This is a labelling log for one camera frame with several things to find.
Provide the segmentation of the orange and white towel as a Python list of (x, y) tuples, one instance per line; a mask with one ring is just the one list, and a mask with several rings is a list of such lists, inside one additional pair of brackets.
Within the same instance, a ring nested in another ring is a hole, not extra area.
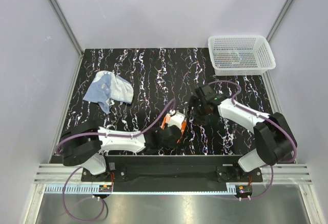
[(187, 125), (186, 116), (180, 112), (167, 113), (160, 126), (160, 136), (168, 147), (180, 142)]

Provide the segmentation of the light blue towel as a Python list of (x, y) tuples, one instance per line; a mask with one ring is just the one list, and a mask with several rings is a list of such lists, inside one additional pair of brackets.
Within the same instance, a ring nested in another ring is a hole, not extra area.
[(133, 87), (127, 80), (110, 71), (98, 71), (83, 100), (98, 104), (105, 114), (109, 114), (110, 101), (131, 104), (133, 97)]

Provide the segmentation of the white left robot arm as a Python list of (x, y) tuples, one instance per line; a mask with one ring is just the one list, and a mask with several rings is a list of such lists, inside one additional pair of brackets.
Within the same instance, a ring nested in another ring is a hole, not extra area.
[(55, 153), (64, 166), (81, 166), (98, 180), (110, 177), (111, 169), (102, 152), (128, 151), (154, 154), (159, 149), (174, 149), (186, 128), (186, 120), (166, 116), (160, 127), (145, 131), (114, 131), (100, 127), (94, 120), (84, 122), (64, 132)]

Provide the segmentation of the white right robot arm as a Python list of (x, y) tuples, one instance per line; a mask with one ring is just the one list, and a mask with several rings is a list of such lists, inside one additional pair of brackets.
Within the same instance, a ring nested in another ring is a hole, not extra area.
[(288, 155), (297, 154), (297, 143), (285, 117), (248, 108), (235, 97), (220, 95), (210, 85), (195, 89), (189, 100), (189, 110), (196, 124), (204, 126), (209, 115), (231, 120), (250, 131), (255, 137), (255, 149), (242, 156), (233, 168), (233, 176), (244, 181), (251, 171), (264, 165), (273, 166)]

